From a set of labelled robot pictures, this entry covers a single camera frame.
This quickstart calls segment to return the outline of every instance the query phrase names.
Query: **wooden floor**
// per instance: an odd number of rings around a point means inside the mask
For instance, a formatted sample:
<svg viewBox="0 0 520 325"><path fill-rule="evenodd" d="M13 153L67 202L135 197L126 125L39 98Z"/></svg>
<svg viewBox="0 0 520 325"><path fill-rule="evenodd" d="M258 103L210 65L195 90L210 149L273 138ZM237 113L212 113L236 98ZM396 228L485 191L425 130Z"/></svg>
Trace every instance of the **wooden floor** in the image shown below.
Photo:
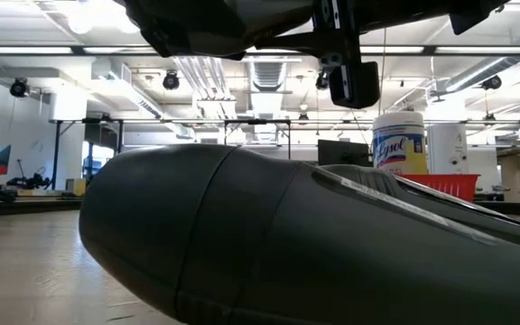
<svg viewBox="0 0 520 325"><path fill-rule="evenodd" d="M0 217L0 325L176 325L79 241L77 212Z"/></svg>

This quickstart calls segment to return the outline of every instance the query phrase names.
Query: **red basket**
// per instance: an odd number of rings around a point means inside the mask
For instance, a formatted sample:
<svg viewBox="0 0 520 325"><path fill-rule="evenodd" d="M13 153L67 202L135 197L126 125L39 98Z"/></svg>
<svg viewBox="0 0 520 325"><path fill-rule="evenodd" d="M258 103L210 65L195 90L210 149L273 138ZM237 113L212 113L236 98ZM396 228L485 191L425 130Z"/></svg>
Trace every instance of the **red basket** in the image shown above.
<svg viewBox="0 0 520 325"><path fill-rule="evenodd" d="M400 175L407 180L415 181L431 189L439 190L459 199L472 202L479 175L446 174L446 175Z"/></svg>

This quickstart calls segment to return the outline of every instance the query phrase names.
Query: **lysol wipes container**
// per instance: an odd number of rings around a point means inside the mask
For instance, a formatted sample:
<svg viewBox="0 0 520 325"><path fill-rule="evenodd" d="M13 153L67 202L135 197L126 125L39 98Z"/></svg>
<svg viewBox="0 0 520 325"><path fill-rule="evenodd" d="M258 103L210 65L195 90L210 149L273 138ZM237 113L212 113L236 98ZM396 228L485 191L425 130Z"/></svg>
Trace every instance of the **lysol wipes container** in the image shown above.
<svg viewBox="0 0 520 325"><path fill-rule="evenodd" d="M383 114L372 127L375 167L395 174L426 174L423 115Z"/></svg>

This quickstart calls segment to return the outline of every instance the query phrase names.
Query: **white cylinder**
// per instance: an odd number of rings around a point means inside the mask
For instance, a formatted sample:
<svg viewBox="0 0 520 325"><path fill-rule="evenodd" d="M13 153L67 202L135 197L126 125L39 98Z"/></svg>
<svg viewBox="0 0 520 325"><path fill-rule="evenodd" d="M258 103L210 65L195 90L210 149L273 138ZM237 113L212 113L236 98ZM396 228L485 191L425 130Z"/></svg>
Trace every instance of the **white cylinder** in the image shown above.
<svg viewBox="0 0 520 325"><path fill-rule="evenodd" d="M431 125L427 136L431 174L469 173L466 126Z"/></svg>
<svg viewBox="0 0 520 325"><path fill-rule="evenodd" d="M423 115L384 114L373 123L375 167L395 174L426 174Z"/></svg>

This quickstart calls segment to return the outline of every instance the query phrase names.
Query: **security camera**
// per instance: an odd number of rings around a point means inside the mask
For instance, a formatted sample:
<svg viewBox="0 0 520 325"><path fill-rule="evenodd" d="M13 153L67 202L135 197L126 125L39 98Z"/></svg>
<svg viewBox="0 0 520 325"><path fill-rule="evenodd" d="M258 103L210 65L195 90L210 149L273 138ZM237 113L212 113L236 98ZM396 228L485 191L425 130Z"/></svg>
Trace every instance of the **security camera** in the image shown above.
<svg viewBox="0 0 520 325"><path fill-rule="evenodd" d="M166 71L166 77L163 79L163 87L168 90L175 90L180 86L180 80L178 79L178 71L168 70Z"/></svg>
<svg viewBox="0 0 520 325"><path fill-rule="evenodd" d="M503 81L498 76L483 81L480 85L484 90L499 89L503 85Z"/></svg>
<svg viewBox="0 0 520 325"><path fill-rule="evenodd" d="M26 78L16 78L15 82L9 88L9 93L15 98L29 97L30 89L27 85Z"/></svg>
<svg viewBox="0 0 520 325"><path fill-rule="evenodd" d="M319 73L318 77L316 78L316 89L326 90L328 88L329 88L329 75L324 72Z"/></svg>

